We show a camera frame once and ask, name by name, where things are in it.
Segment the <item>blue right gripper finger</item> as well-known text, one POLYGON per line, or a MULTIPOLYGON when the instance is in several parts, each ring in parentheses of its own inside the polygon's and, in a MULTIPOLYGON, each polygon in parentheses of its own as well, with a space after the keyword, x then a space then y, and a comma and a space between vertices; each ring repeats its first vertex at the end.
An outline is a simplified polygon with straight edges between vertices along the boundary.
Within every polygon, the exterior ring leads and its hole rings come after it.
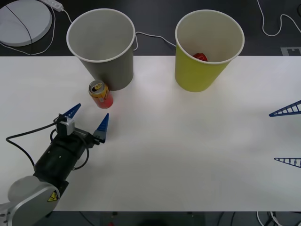
POLYGON ((301 114, 301 101, 289 104, 269 114, 269 117, 299 115, 301 114))
POLYGON ((297 168, 301 167, 301 158, 274 158, 274 160, 297 168))

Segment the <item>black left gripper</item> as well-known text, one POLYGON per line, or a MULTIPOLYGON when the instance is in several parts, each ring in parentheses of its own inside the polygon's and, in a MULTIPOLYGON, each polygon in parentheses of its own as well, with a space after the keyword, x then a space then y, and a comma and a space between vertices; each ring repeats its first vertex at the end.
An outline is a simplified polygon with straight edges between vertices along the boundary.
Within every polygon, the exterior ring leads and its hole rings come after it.
MULTIPOLYGON (((59 114, 59 119, 69 118, 72 119, 77 111, 80 109, 81 104, 77 104, 68 111, 66 111, 63 114, 59 114)), ((89 132, 75 128, 72 132, 69 133, 69 135, 74 135, 78 137, 84 144, 84 147, 86 148, 93 148, 95 145, 98 145, 98 142, 105 143, 106 141, 106 134, 109 124, 109 114, 106 114, 98 128, 94 131, 93 135, 89 132)))

